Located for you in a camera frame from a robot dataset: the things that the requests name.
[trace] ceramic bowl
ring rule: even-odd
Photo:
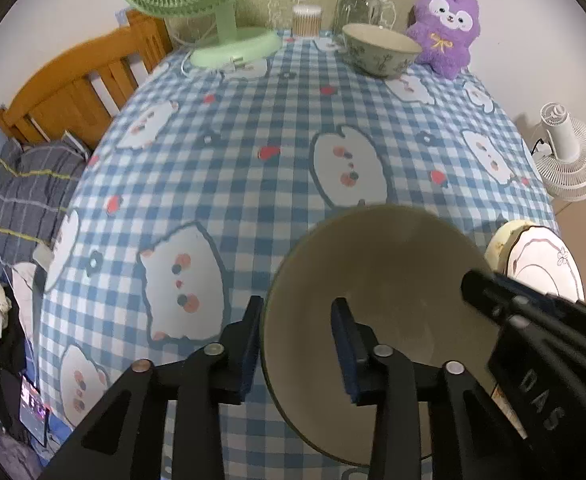
[[[342,33],[351,62],[377,77],[399,76],[422,52],[408,36],[378,25],[349,23]]]
[[[425,364],[458,360],[491,392],[486,364],[498,327],[462,299],[470,269],[490,271],[474,243],[407,206],[358,206],[302,238],[282,262],[262,318],[262,367],[289,425],[340,462],[371,460],[375,408],[351,404],[331,335],[331,303],[339,296],[380,343]],[[420,424],[426,455],[423,404]]]

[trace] phone screen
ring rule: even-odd
[[[26,377],[22,376],[20,394],[20,422],[42,444],[46,444],[46,429],[49,410],[44,407],[42,398]]]

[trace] power cord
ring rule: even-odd
[[[538,144],[546,144],[546,143],[544,142],[544,139],[541,139],[541,138],[540,139],[537,139],[535,141],[535,144],[533,144],[533,149],[531,150],[531,155],[533,155],[533,153],[537,152],[537,146],[538,146]]]
[[[194,41],[193,43],[190,43],[189,41],[184,41],[181,40],[180,38],[178,38],[176,35],[171,34],[169,32],[169,36],[171,36],[171,38],[173,38],[175,40],[176,43],[180,44],[180,46],[182,46],[183,48],[187,49],[186,52],[186,56],[184,56],[184,59],[182,59],[182,64],[180,65],[180,72],[182,72],[182,75],[184,76],[188,76],[186,70],[184,69],[184,64],[187,62],[187,60],[191,57],[191,53],[193,52],[193,50],[195,48],[197,48],[197,46],[200,44],[200,42],[202,40],[205,40],[206,37],[211,33],[211,31],[215,28],[216,22],[215,20],[213,20],[213,23],[211,23],[211,27],[208,28],[208,30],[199,38],[199,40]]]

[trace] striped bedding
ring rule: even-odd
[[[30,262],[52,247],[90,153],[73,135],[36,146],[9,139],[0,154],[0,262]]]

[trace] white wall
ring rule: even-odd
[[[42,65],[118,27],[124,0],[18,0],[0,23],[0,105]]]
[[[586,14],[578,3],[478,1],[482,33],[471,47],[471,70],[520,132],[530,135],[549,101],[586,123]]]

